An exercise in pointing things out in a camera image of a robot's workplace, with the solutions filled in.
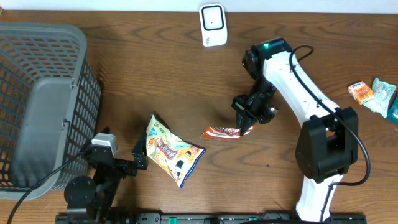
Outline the orange red snack bar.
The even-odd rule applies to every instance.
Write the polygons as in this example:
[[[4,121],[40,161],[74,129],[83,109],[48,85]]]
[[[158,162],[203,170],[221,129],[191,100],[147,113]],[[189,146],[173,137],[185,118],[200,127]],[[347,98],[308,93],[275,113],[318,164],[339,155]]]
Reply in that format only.
[[[209,126],[201,134],[203,139],[238,139],[241,137],[239,128]]]

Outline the large snack chip bag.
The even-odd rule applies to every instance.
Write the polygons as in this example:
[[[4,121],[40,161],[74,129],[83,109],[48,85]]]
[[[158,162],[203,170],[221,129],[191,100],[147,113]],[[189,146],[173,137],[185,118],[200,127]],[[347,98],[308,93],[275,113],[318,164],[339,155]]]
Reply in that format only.
[[[182,188],[206,149],[185,142],[154,115],[146,129],[148,156]]]

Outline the small orange tissue box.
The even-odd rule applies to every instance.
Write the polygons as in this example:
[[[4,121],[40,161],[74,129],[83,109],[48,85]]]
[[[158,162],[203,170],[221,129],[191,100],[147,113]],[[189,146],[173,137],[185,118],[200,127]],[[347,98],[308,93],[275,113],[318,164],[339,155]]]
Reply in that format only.
[[[373,100],[375,97],[375,93],[363,81],[350,85],[348,92],[360,105]]]

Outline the mint green wipes packet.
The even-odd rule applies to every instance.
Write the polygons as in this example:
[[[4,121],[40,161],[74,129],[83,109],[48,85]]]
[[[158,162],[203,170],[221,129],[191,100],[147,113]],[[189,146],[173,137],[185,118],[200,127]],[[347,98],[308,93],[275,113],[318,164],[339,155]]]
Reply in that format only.
[[[379,113],[383,118],[387,117],[389,103],[396,90],[396,86],[375,78],[372,84],[374,99],[364,103],[373,113]]]

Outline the teal mouthwash bottle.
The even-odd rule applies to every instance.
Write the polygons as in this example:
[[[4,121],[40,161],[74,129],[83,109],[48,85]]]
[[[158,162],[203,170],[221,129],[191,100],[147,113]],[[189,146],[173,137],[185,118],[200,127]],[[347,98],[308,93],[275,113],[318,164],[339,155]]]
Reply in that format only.
[[[387,112],[387,118],[392,123],[398,124],[398,95],[396,95],[396,98],[392,103],[392,106],[389,108]]]

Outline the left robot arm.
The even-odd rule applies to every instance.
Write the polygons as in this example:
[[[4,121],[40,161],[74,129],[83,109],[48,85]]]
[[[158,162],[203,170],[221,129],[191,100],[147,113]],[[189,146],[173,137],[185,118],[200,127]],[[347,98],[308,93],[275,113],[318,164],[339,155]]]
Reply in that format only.
[[[118,151],[116,136],[108,127],[87,140],[80,150],[81,157],[95,169],[93,177],[75,177],[65,187],[67,214],[58,215],[55,223],[136,223],[137,215],[113,207],[113,200],[121,180],[135,177],[149,164],[146,133],[142,133],[133,147],[133,160],[115,158]]]

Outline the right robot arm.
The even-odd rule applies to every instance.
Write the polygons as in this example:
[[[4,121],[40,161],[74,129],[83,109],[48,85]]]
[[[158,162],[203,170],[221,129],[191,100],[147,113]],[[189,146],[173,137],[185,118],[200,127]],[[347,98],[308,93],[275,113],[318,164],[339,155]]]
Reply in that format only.
[[[320,91],[281,37],[246,50],[242,65],[255,82],[250,93],[233,99],[237,128],[246,134],[269,123],[278,112],[271,99],[279,92],[301,127],[295,158],[304,180],[295,210],[303,221],[329,220],[335,184],[358,160],[358,115]]]

